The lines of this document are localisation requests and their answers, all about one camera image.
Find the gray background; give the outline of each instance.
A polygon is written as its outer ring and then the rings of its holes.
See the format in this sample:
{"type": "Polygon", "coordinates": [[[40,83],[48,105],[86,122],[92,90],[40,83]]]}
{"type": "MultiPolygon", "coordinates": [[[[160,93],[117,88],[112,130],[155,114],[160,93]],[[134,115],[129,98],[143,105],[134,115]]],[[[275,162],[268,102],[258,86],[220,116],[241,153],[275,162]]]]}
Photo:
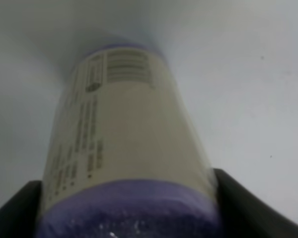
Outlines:
{"type": "Polygon", "coordinates": [[[0,206],[40,179],[76,56],[160,50],[215,167],[298,222],[298,0],[0,0],[0,206]]]}

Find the white label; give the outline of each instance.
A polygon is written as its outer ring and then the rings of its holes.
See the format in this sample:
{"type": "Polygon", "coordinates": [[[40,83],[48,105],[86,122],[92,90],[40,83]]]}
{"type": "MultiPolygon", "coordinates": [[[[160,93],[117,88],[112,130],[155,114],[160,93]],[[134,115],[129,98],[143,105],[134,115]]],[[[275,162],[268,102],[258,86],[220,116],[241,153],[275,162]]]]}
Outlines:
{"type": "Polygon", "coordinates": [[[209,163],[158,56],[104,50],[81,62],[72,77],[55,119],[42,212],[121,179],[175,182],[213,198],[209,163]]]}

